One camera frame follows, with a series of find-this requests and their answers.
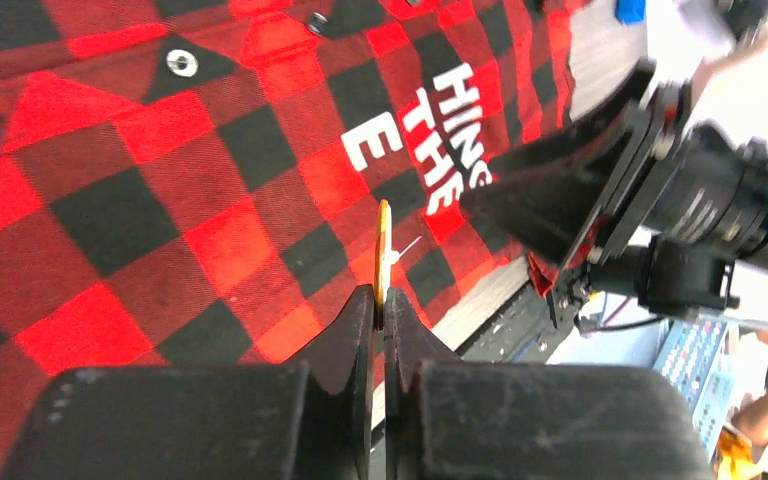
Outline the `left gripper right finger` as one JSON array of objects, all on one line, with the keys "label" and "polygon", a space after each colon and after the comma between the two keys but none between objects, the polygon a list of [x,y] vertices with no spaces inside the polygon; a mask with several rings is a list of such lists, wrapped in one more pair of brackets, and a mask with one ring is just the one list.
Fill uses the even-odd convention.
[{"label": "left gripper right finger", "polygon": [[383,307],[390,479],[710,479],[685,402],[615,365],[462,361],[391,289]]}]

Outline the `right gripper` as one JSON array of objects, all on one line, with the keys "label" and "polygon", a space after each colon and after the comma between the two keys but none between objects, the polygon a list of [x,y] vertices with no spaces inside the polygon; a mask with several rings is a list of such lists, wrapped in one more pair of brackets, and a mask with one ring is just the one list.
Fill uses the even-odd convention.
[{"label": "right gripper", "polygon": [[596,107],[491,162],[495,179],[461,196],[464,212],[501,228],[559,271],[618,258],[678,167],[692,105],[688,83],[658,86],[649,59]]}]

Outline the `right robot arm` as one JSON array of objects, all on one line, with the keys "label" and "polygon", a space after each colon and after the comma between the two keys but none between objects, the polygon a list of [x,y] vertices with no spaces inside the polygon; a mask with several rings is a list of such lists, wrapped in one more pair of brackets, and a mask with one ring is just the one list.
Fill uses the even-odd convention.
[{"label": "right robot arm", "polygon": [[755,44],[768,1],[655,1],[647,54],[600,104],[491,165],[462,207],[523,244],[554,316],[587,295],[768,329],[768,148],[692,116],[715,64]]}]

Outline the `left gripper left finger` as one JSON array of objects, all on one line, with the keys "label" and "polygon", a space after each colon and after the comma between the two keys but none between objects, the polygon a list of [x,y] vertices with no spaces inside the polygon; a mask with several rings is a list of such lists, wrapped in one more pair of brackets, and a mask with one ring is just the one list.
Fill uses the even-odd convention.
[{"label": "left gripper left finger", "polygon": [[365,479],[374,293],[281,364],[83,367],[32,407],[3,479]]}]

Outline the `red black plaid shirt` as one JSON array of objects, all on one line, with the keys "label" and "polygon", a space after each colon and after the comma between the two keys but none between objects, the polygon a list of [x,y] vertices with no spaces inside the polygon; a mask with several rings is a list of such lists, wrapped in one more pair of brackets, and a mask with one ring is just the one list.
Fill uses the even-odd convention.
[{"label": "red black plaid shirt", "polygon": [[427,325],[520,254],[460,212],[561,126],[577,1],[0,1],[0,464],[48,379],[287,359],[373,275]]}]

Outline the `white round brooch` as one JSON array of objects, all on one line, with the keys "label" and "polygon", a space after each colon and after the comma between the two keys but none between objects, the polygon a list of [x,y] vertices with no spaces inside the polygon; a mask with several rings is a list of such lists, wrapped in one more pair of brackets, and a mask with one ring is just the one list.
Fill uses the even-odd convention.
[{"label": "white round brooch", "polygon": [[393,249],[393,213],[390,203],[382,199],[377,211],[377,237],[374,262],[374,328],[383,331],[385,327],[385,306],[391,288],[392,269],[400,259],[420,240],[416,237],[404,249]]}]

